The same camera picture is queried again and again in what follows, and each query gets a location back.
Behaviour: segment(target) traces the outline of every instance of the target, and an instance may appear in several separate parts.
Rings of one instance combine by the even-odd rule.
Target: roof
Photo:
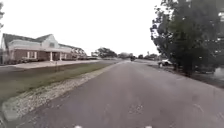
[[[46,40],[51,35],[52,34],[48,34],[48,35],[45,35],[45,36],[41,36],[41,37],[36,38],[36,40],[38,40],[39,42],[43,42],[44,40]]]
[[[39,42],[38,40],[30,38],[30,37],[17,36],[17,35],[6,34],[6,33],[3,33],[2,37],[4,39],[5,47],[7,49],[8,49],[8,43],[12,42],[13,40],[26,40],[26,41],[32,41],[32,42]]]
[[[79,49],[79,50],[83,50],[82,48],[78,48],[78,47],[74,47],[71,45],[65,45],[65,44],[59,44],[60,46],[64,46],[64,47],[69,47],[69,48],[74,48],[74,49]]]

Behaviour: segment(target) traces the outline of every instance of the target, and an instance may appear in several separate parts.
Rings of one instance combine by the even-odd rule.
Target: distant tree
[[[97,50],[99,57],[105,58],[105,57],[117,57],[117,54],[110,50],[109,48],[99,48]]]
[[[156,55],[156,54],[150,54],[150,55],[146,55],[144,57],[144,59],[147,59],[147,60],[155,60],[157,57],[158,57],[158,55]]]
[[[138,56],[138,59],[143,59],[143,58],[144,58],[144,57],[143,57],[142,54]]]
[[[158,57],[158,55],[156,55],[156,54],[150,54],[149,57],[150,58],[156,58],[156,57]]]
[[[130,57],[129,53],[122,52],[122,53],[118,54],[118,58],[121,58],[121,59],[127,59],[129,57]]]

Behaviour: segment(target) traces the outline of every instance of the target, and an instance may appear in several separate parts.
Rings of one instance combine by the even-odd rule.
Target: road marking
[[[74,128],[82,128],[82,126],[77,125],[77,126],[75,126]]]
[[[195,106],[196,108],[198,108],[202,113],[204,113],[204,110],[202,109],[202,107],[201,107],[200,105],[198,105],[198,104],[194,104],[194,106]]]

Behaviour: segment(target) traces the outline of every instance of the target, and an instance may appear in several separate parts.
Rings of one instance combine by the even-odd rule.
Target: parked car
[[[172,65],[172,63],[168,59],[166,59],[166,60],[159,61],[158,65],[169,66],[169,65]]]

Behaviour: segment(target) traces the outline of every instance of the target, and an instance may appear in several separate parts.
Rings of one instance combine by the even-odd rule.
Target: sidewalk
[[[69,64],[80,64],[80,63],[94,63],[99,60],[87,60],[87,61],[45,61],[45,62],[33,62],[33,63],[24,63],[17,65],[9,66],[0,66],[1,70],[6,68],[19,68],[19,69],[31,69],[31,68],[40,68],[40,67],[53,67],[55,65],[69,65]]]

